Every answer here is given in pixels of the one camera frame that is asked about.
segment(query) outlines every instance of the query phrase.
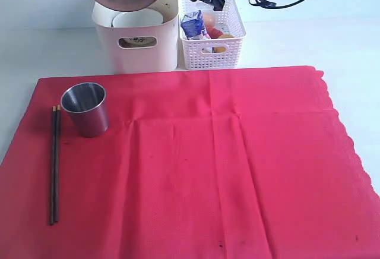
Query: white wall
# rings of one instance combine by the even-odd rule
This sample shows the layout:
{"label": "white wall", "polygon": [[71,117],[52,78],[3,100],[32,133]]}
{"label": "white wall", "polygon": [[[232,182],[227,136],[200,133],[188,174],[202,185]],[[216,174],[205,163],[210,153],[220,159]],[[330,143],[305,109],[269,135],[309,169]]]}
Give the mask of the white wall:
{"label": "white wall", "polygon": [[[287,10],[253,8],[237,0],[244,21],[380,16],[376,0],[309,0]],[[276,0],[286,4],[294,0]],[[0,26],[8,29],[92,27],[92,0],[0,0]]]}

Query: cup rim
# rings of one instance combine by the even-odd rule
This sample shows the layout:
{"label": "cup rim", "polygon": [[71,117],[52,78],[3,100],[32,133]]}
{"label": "cup rim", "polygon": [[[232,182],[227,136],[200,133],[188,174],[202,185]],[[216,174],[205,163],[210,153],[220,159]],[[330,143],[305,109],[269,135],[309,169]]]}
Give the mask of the cup rim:
{"label": "cup rim", "polygon": [[[63,99],[64,99],[64,96],[65,96],[70,90],[72,90],[73,88],[78,87],[78,86],[82,86],[82,85],[85,85],[85,84],[93,84],[93,85],[97,85],[98,87],[102,88],[102,90],[104,91],[104,96],[103,96],[102,100],[99,102],[99,104],[97,104],[95,107],[93,107],[93,108],[91,108],[91,109],[84,110],[84,111],[82,111],[82,112],[74,112],[74,111],[72,111],[72,110],[68,110],[67,108],[65,108],[64,104],[62,103],[62,101],[63,101]],[[95,110],[95,109],[97,109],[99,106],[101,106],[102,103],[105,102],[106,97],[107,97],[107,90],[106,90],[101,84],[98,84],[98,83],[95,83],[95,82],[83,82],[83,83],[76,84],[76,85],[74,85],[74,86],[68,88],[67,90],[65,90],[65,92],[62,94],[62,97],[61,97],[61,108],[64,109],[65,111],[67,111],[68,113],[75,113],[75,114],[81,114],[81,113],[91,112],[92,110]]]}

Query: metal cup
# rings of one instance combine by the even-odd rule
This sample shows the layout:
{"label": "metal cup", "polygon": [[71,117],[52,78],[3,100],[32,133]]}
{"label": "metal cup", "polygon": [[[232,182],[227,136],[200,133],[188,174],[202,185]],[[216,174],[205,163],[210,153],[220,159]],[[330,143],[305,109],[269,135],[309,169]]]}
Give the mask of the metal cup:
{"label": "metal cup", "polygon": [[61,106],[74,121],[80,135],[95,137],[107,131],[106,89],[97,83],[81,83],[68,89]]}

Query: white plastic basket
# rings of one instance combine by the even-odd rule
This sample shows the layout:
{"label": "white plastic basket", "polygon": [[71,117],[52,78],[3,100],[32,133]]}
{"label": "white plastic basket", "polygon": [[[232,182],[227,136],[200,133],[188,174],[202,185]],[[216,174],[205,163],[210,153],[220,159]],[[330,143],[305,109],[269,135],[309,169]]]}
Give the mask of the white plastic basket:
{"label": "white plastic basket", "polygon": [[[114,28],[112,20],[120,12],[95,3],[93,21],[99,39],[116,74],[173,71],[177,67],[178,0],[157,0],[149,8],[162,13],[159,26]],[[154,37],[156,43],[143,48],[126,48],[121,41],[131,37]]]}
{"label": "white plastic basket", "polygon": [[[212,6],[203,2],[179,0],[180,18],[197,10],[212,10]],[[188,70],[236,68],[240,58],[246,31],[235,0],[226,0],[222,11],[214,11],[216,23],[224,28],[224,33],[233,35],[231,39],[188,40],[181,29],[185,66]],[[222,53],[204,53],[205,48],[225,47]]]}

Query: black cable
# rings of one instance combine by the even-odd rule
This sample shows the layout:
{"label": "black cable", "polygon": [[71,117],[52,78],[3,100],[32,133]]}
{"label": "black cable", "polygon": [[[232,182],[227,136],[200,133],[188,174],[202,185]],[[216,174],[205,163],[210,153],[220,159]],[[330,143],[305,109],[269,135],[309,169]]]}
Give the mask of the black cable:
{"label": "black cable", "polygon": [[305,1],[306,0],[299,0],[299,1],[296,1],[292,4],[280,5],[280,6],[277,6],[275,2],[270,2],[267,0],[255,0],[256,3],[253,3],[252,0],[249,0],[249,3],[251,5],[253,5],[254,7],[261,7],[261,8],[265,8],[267,10],[282,10],[284,8],[290,8],[290,7],[293,7],[295,5],[299,5],[301,2],[305,2]]}

